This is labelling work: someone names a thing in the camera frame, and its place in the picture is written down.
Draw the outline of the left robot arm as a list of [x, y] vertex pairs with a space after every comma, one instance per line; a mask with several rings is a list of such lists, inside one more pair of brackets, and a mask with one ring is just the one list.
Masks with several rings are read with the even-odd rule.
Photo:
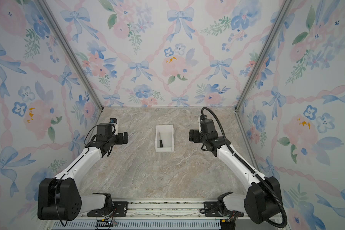
[[87, 172], [109, 156], [115, 145], [128, 143], [128, 133], [119, 133], [117, 119], [96, 126], [97, 133], [85, 144], [82, 153], [62, 172], [41, 181], [38, 189], [37, 217], [40, 220], [72, 221], [79, 214], [95, 212], [110, 217], [115, 206], [107, 193], [81, 196], [79, 187]]

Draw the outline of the black handled screwdriver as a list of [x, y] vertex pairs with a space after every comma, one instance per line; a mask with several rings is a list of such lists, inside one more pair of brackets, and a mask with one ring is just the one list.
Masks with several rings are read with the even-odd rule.
[[158, 133], [158, 139], [159, 139], [159, 147], [163, 148], [163, 141], [162, 141], [161, 133], [160, 132]]

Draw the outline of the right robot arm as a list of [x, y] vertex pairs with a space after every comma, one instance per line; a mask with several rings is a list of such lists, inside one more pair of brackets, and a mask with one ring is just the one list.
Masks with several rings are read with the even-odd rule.
[[267, 222], [277, 228], [287, 225], [287, 216], [281, 201], [281, 189], [275, 177], [267, 177], [246, 161], [226, 140], [219, 136], [212, 119], [200, 116], [199, 128], [189, 131], [189, 140], [202, 143], [202, 150], [211, 152], [224, 162], [238, 177], [245, 195], [227, 192], [217, 198], [217, 212], [232, 221], [246, 214], [256, 224]]

